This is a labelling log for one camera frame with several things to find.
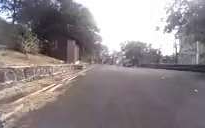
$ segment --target stone wall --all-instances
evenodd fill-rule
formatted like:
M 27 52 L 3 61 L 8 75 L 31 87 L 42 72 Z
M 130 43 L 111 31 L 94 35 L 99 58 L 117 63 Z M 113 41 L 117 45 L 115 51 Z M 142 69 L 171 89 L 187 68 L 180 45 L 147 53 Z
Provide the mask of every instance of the stone wall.
M 32 66 L 0 68 L 0 90 L 17 82 L 33 81 L 47 76 L 68 73 L 79 69 L 77 65 Z

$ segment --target retaining wall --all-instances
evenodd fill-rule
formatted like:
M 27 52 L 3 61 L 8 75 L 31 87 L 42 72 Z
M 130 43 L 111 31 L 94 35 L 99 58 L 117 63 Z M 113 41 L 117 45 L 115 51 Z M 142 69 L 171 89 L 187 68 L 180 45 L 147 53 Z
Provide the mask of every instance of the retaining wall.
M 33 81 L 47 76 L 78 70 L 77 65 L 32 66 L 0 68 L 0 90 L 15 86 L 17 82 Z
M 205 65 L 163 65 L 163 64 L 143 64 L 139 67 L 179 70 L 179 71 L 192 71 L 205 73 Z

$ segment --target dry grass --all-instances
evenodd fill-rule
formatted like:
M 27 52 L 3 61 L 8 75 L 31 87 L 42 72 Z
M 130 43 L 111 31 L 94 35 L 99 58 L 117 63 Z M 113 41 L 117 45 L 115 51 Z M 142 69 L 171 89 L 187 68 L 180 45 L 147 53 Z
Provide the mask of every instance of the dry grass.
M 31 66 L 31 65 L 52 65 L 62 64 L 61 60 L 54 59 L 44 55 L 25 54 L 12 51 L 0 50 L 0 66 Z

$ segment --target sky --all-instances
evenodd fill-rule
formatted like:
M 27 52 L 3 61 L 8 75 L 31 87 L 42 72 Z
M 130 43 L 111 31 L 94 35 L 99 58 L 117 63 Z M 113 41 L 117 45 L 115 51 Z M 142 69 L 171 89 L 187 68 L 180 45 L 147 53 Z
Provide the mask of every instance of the sky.
M 120 50 L 124 41 L 142 41 L 161 48 L 164 55 L 173 53 L 173 34 L 155 31 L 164 26 L 165 5 L 169 0 L 75 0 L 90 9 L 101 29 L 103 44 L 110 51 Z

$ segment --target foliage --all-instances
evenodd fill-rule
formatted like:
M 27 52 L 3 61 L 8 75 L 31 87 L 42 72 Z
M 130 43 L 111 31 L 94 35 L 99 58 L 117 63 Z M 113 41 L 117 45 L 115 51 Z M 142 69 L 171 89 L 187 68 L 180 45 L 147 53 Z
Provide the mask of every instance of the foliage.
M 14 25 L 0 18 L 0 45 L 14 47 L 14 42 L 16 42 L 15 31 Z
M 27 26 L 40 40 L 76 40 L 82 55 L 94 54 L 102 41 L 91 12 L 72 0 L 0 0 L 0 13 Z
M 33 33 L 27 31 L 19 39 L 19 50 L 21 52 L 25 54 L 38 54 L 40 52 L 39 40 Z
M 159 63 L 161 52 L 140 41 L 127 41 L 121 44 L 125 59 L 132 65 Z
M 205 0 L 175 0 L 167 14 L 165 32 L 176 30 L 180 39 L 205 43 Z

